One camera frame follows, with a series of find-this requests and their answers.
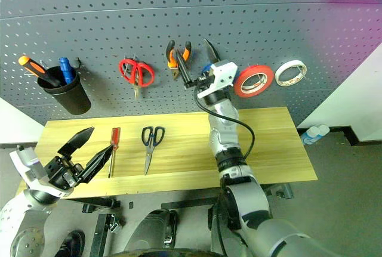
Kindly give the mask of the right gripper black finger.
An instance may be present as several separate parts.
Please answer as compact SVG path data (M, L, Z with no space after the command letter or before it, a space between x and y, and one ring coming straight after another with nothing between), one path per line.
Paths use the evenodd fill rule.
M175 60L177 62L178 69L179 69L179 72L181 74L184 85L185 86L191 86L192 80L189 76L188 70L186 69L186 62L185 62L182 54L177 49L175 49Z
M217 50L213 47L212 43L204 38L204 44L207 50L207 56L211 64L218 63L220 61L220 56Z

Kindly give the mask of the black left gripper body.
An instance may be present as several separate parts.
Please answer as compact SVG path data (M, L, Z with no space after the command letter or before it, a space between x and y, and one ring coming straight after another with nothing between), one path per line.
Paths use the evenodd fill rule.
M74 164L65 157L55 156L44 166L49 183L59 189L74 188L79 184L78 176L84 170L81 164Z

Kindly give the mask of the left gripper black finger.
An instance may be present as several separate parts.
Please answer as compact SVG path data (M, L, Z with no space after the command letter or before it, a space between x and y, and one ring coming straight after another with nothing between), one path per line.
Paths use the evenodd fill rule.
M85 169L78 175L79 183L88 184L104 167L110 159L114 146L110 144L102 151L98 152L86 165Z
M89 127L77 132L65 145L57 152L65 158L70 158L71 155L81 148L90 138L94 131L94 127Z

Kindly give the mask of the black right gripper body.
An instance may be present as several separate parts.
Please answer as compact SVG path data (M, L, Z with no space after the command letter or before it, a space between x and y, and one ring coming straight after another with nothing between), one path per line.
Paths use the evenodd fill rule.
M214 82L214 75L212 74L211 71L202 72L201 75L198 76L196 79L192 79L191 76L189 75L189 72L184 72L183 78L184 78L184 87L186 89L189 89L192 87L207 89Z

